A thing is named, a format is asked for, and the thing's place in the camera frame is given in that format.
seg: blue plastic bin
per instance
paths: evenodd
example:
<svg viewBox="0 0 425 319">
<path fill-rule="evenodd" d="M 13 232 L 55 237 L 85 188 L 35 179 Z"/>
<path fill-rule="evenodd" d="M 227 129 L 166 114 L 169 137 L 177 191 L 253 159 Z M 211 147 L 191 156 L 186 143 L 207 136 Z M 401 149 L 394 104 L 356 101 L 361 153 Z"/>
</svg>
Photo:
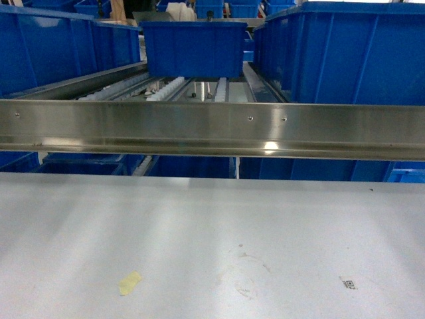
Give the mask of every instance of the blue plastic bin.
<svg viewBox="0 0 425 319">
<path fill-rule="evenodd" d="M 0 5 L 0 96 L 97 72 L 92 20 Z"/>
<path fill-rule="evenodd" d="M 222 5 L 196 5 L 195 11 L 197 13 L 198 18 L 205 19 L 207 18 L 208 11 L 212 11 L 214 13 L 215 19 L 223 18 L 223 6 Z"/>
<path fill-rule="evenodd" d="M 293 7 L 294 4 L 271 4 L 270 2 L 268 2 L 267 0 L 264 0 L 264 13 L 267 15 L 273 15 L 277 12 L 280 12 L 282 10 L 286 10 L 290 7 Z"/>
<path fill-rule="evenodd" d="M 317 181 L 386 181 L 390 161 L 241 158 L 240 178 Z"/>
<path fill-rule="evenodd" d="M 266 20 L 292 102 L 425 105 L 425 5 L 306 2 Z"/>
<path fill-rule="evenodd" d="M 77 13 L 81 13 L 84 15 L 91 15 L 92 17 L 95 17 L 99 19 L 99 7 L 97 0 L 82 0 L 78 2 L 74 6 Z M 103 0 L 102 1 L 102 10 L 104 12 L 103 19 L 109 18 L 112 7 L 111 7 L 111 0 Z"/>
<path fill-rule="evenodd" d="M 28 173 L 40 165 L 36 152 L 0 152 L 0 171 Z"/>
<path fill-rule="evenodd" d="M 258 4 L 234 5 L 230 4 L 230 17 L 232 18 L 256 18 L 258 15 Z"/>
<path fill-rule="evenodd" d="M 74 13 L 79 0 L 33 0 L 33 8 Z"/>
<path fill-rule="evenodd" d="M 295 4 L 294 0 L 267 0 L 269 5 L 289 5 L 292 6 Z"/>
<path fill-rule="evenodd" d="M 234 178 L 232 158 L 201 156 L 157 156 L 147 176 Z"/>
<path fill-rule="evenodd" d="M 139 154 L 88 154 L 88 153 L 50 153 L 43 163 L 63 161 L 67 163 L 120 163 L 124 166 L 124 175 L 132 175 L 145 158 Z"/>
<path fill-rule="evenodd" d="M 239 77 L 246 23 L 142 22 L 151 76 Z"/>
<path fill-rule="evenodd" d="M 48 161 L 32 172 L 50 174 L 124 175 L 124 167 L 120 163 L 67 163 L 64 161 Z"/>
<path fill-rule="evenodd" d="M 99 71 L 140 61 L 139 28 L 99 22 L 92 27 Z"/>
<path fill-rule="evenodd" d="M 252 62 L 254 60 L 254 40 L 252 40 L 251 34 L 245 31 L 245 43 L 244 43 L 244 61 Z"/>
<path fill-rule="evenodd" d="M 217 6 L 224 7 L 224 0 L 196 0 L 195 6 Z"/>
</svg>

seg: metal beam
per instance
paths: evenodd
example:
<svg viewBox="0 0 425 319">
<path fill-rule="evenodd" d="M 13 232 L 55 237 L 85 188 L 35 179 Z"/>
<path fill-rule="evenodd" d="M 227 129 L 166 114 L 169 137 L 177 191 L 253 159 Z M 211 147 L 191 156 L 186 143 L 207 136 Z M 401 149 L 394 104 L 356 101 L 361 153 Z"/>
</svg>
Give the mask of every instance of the metal beam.
<svg viewBox="0 0 425 319">
<path fill-rule="evenodd" d="M 146 70 L 146 62 L 139 62 L 14 93 L 8 96 L 8 98 L 25 100 L 70 100 L 80 97 L 83 94 L 88 94 L 91 91 L 99 90 L 112 83 L 146 72 Z"/>
<path fill-rule="evenodd" d="M 425 160 L 425 107 L 0 100 L 0 149 Z"/>
</svg>

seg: metal frame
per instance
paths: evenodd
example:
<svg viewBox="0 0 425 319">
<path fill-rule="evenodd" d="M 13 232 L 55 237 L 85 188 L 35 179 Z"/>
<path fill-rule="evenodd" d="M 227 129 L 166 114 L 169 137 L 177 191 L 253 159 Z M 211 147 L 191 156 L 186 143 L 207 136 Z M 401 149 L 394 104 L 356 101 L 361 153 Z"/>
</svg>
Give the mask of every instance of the metal frame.
<svg viewBox="0 0 425 319">
<path fill-rule="evenodd" d="M 425 160 L 425 107 L 0 100 L 0 149 Z"/>
</svg>

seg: plastic crate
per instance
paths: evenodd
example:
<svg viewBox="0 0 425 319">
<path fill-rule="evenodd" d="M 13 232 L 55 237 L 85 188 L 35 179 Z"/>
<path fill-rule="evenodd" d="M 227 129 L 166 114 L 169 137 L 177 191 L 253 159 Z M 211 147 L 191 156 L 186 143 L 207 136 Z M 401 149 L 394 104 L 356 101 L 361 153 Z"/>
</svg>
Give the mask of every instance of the plastic crate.
<svg viewBox="0 0 425 319">
<path fill-rule="evenodd" d="M 294 0 L 267 0 L 269 5 L 289 5 L 292 6 L 295 4 Z"/>
<path fill-rule="evenodd" d="M 386 181 L 390 161 L 241 158 L 240 178 L 316 181 Z"/>
<path fill-rule="evenodd" d="M 0 95 L 97 72 L 92 20 L 0 5 Z"/>
<path fill-rule="evenodd" d="M 48 161 L 34 169 L 32 172 L 80 175 L 124 175 L 124 166 L 120 163 L 72 163 L 65 161 Z"/>
<path fill-rule="evenodd" d="M 33 0 L 33 8 L 74 13 L 79 0 Z"/>
<path fill-rule="evenodd" d="M 306 2 L 266 20 L 292 102 L 425 104 L 424 5 Z"/>
<path fill-rule="evenodd" d="M 74 8 L 77 11 L 77 13 L 82 13 L 84 15 L 91 15 L 92 17 L 95 17 L 97 19 L 100 18 L 97 0 L 83 0 L 81 2 L 78 2 L 74 6 Z M 102 1 L 102 10 L 104 12 L 103 18 L 104 19 L 109 18 L 112 11 L 110 0 Z"/>
<path fill-rule="evenodd" d="M 139 28 L 100 22 L 92 28 L 99 71 L 140 61 Z"/>
<path fill-rule="evenodd" d="M 201 156 L 157 156 L 147 176 L 234 178 L 232 158 Z"/>
<path fill-rule="evenodd" d="M 221 6 L 224 7 L 224 0 L 196 0 L 195 6 Z"/>
<path fill-rule="evenodd" d="M 223 6 L 222 5 L 196 5 L 195 11 L 197 13 L 198 18 L 205 19 L 207 18 L 208 11 L 212 11 L 214 13 L 214 19 L 223 18 Z"/>
<path fill-rule="evenodd" d="M 0 152 L 0 171 L 27 173 L 40 165 L 36 152 Z"/>
<path fill-rule="evenodd" d="M 26 1 L 24 0 L 24 1 L 22 1 L 22 4 L 23 4 L 24 7 L 31 8 L 33 6 L 33 0 L 26 0 Z"/>
<path fill-rule="evenodd" d="M 258 4 L 254 4 L 254 5 L 230 4 L 230 16 L 232 18 L 256 18 L 257 14 L 258 14 Z"/>
<path fill-rule="evenodd" d="M 68 163 L 120 163 L 125 175 L 132 175 L 145 156 L 139 154 L 88 154 L 88 153 L 50 153 L 43 163 L 63 161 Z"/>
<path fill-rule="evenodd" d="M 141 25 L 151 76 L 235 78 L 242 71 L 246 23 L 151 21 Z"/>
<path fill-rule="evenodd" d="M 264 13 L 267 15 L 274 15 L 277 12 L 286 10 L 290 7 L 293 7 L 294 4 L 271 4 L 267 0 L 264 0 Z"/>
<path fill-rule="evenodd" d="M 258 7 L 261 1 L 259 0 L 229 0 L 226 2 L 229 2 L 230 5 L 256 5 Z"/>
<path fill-rule="evenodd" d="M 264 71 L 263 65 L 263 54 L 266 54 L 265 49 L 263 48 L 263 38 L 266 36 L 266 26 L 267 23 L 254 29 L 254 64 L 260 70 Z"/>
</svg>

